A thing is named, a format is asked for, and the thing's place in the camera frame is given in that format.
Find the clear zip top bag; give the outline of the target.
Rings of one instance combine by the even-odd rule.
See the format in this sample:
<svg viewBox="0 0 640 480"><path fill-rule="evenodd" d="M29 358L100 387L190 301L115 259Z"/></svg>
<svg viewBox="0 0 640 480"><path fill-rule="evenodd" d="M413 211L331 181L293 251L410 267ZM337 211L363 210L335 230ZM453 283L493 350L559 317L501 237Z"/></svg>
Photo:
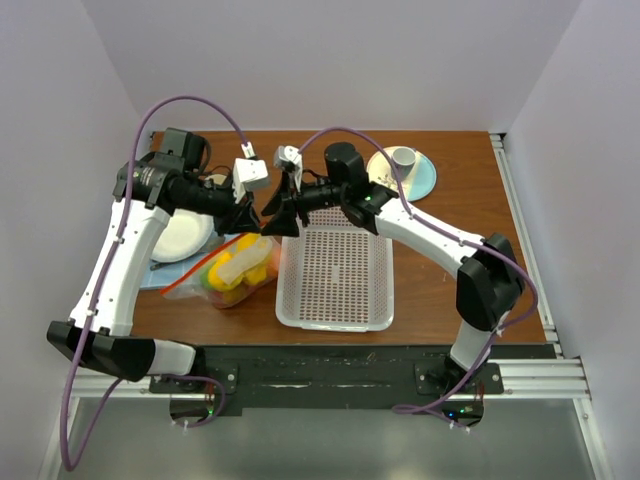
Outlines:
<svg viewBox="0 0 640 480"><path fill-rule="evenodd" d="M160 290L169 300L202 298L217 309L238 305L278 277L281 245L270 236L237 235Z"/></svg>

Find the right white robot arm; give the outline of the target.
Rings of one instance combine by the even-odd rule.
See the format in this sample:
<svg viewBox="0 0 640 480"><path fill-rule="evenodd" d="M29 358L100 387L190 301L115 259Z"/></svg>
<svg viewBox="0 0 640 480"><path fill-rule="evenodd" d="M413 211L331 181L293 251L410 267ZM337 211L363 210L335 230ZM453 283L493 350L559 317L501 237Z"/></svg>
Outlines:
<svg viewBox="0 0 640 480"><path fill-rule="evenodd" d="M281 172L277 190L263 209L266 235L295 238L314 211L338 207L351 225L398 241L434 261L456 281L461 325L442 366L432 379L459 393L481 380L479 366L488 341L521 297L525 282L510 241L457 230L409 205L400 188L370 179L362 155L348 142L324 151L325 176L302 179L299 150L280 146L274 164Z"/></svg>

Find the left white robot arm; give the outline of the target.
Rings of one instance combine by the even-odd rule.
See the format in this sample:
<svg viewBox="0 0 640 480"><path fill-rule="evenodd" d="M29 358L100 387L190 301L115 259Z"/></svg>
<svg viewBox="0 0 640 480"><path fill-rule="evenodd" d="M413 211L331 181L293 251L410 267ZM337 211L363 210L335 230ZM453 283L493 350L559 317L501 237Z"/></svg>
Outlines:
<svg viewBox="0 0 640 480"><path fill-rule="evenodd" d="M196 347L133 336L133 313L151 253L176 210L208 216L222 233L259 232L242 169L249 167L258 180L268 174L249 141L241 148L242 157L221 187L207 188L198 177L210 144L184 130L167 129L159 150L119 170L110 226L90 280L68 319L51 322L46 334L74 369L129 381L171 375L185 392L205 385L207 368L197 361Z"/></svg>

